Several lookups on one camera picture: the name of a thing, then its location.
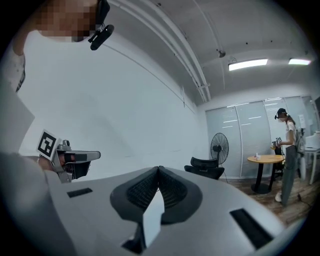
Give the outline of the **white side table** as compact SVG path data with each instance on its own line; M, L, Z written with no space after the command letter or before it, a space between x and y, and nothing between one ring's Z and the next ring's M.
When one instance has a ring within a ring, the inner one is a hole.
M306 155L313 156L311 175L309 179L309 184L312 185L315 180L316 168L317 168L317 155L320 154L320 148L310 148L307 147L304 153L300 156L299 170L300 170L300 179L304 181L306 179Z

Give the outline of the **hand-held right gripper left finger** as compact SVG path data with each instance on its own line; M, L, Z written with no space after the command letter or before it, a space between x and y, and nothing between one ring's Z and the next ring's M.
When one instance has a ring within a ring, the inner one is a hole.
M61 183L56 173L48 173L53 204L77 256L131 255L122 244L134 236L137 224L118 215L110 195L118 185L147 171L71 183Z

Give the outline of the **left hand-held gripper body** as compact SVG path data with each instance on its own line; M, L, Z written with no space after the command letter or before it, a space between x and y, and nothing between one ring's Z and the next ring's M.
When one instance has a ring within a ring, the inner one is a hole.
M39 157L48 161L49 166L57 173L62 183L70 183L72 181L72 173L67 171L60 161L60 155L64 155L70 150L71 147L68 140L61 140L45 129L42 131L36 147Z

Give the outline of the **black standing fan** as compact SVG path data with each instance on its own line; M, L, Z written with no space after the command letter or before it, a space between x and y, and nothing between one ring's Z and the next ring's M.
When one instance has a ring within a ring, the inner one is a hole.
M212 160L217 163L219 173L217 179L219 179L225 171L222 165L229 155L229 142L223 133L218 132L213 136L210 144L210 155Z

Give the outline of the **white ceiling pipes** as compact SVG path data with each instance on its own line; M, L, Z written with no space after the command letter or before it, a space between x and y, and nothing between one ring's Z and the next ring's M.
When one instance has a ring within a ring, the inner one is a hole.
M181 0L109 0L118 33L144 51L197 105L212 97L200 60L170 7Z

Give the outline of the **round wooden table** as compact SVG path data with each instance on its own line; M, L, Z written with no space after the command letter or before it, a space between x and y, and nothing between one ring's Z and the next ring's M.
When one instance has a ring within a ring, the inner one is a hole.
M258 173L257 173L257 177L256 177L256 182L255 182L255 184L251 185L252 191L257 194L261 194L261 195L265 195L265 194L268 194L269 192L271 192L272 186L273 186L272 173L271 173L269 185L261 183L264 165L265 164L272 164L273 165L274 163L281 162L282 160L285 160L285 157L283 159L280 155L269 154L269 155L261 155L260 160L256 160L254 158L254 156L249 156L247 158L247 160L249 162L258 164Z

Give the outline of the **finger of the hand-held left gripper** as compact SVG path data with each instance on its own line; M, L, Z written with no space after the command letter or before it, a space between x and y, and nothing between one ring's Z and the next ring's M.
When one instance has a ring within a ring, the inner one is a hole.
M88 174L91 161L76 161L71 164L72 179L76 180Z
M91 162L101 157L99 151L72 150L70 153L74 155L76 163Z

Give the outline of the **person's left forearm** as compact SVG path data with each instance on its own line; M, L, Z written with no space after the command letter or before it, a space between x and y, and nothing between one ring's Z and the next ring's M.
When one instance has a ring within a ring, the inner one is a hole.
M30 159L36 162L40 168L44 171L54 171L51 162L42 156L26 156L27 159Z

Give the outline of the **long ceiling light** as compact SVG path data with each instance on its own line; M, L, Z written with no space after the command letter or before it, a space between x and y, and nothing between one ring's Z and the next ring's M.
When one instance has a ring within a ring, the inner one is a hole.
M299 66L308 66L312 61L308 59L301 58L290 58L288 64L289 65L299 65Z
M268 59L267 58L247 60L247 61L241 61L241 62L234 62L234 63L230 63L228 65L228 70L229 71L236 71L236 70L245 69L245 68L265 66L267 63L268 63Z

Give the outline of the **person's left hand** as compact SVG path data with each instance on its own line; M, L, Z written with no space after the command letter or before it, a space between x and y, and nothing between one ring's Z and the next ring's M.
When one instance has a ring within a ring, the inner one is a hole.
M61 154L59 156L60 165L63 167L68 163L74 163L75 162L75 155L74 154Z

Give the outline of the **white box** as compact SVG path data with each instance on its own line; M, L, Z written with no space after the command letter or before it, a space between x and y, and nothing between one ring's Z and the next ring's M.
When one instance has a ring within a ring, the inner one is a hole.
M305 149L320 149L320 134L314 134L305 138Z

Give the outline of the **person's star print shirt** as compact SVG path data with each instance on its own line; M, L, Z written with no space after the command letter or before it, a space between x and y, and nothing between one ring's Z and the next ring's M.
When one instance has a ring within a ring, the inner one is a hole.
M13 91L17 93L26 78L25 72L26 58L25 55L18 55L11 46L6 53L3 64L3 77Z

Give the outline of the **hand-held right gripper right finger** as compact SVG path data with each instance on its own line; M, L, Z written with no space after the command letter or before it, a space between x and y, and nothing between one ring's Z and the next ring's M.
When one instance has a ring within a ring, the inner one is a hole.
M164 213L158 256L250 256L284 230L275 214L232 185L158 168Z

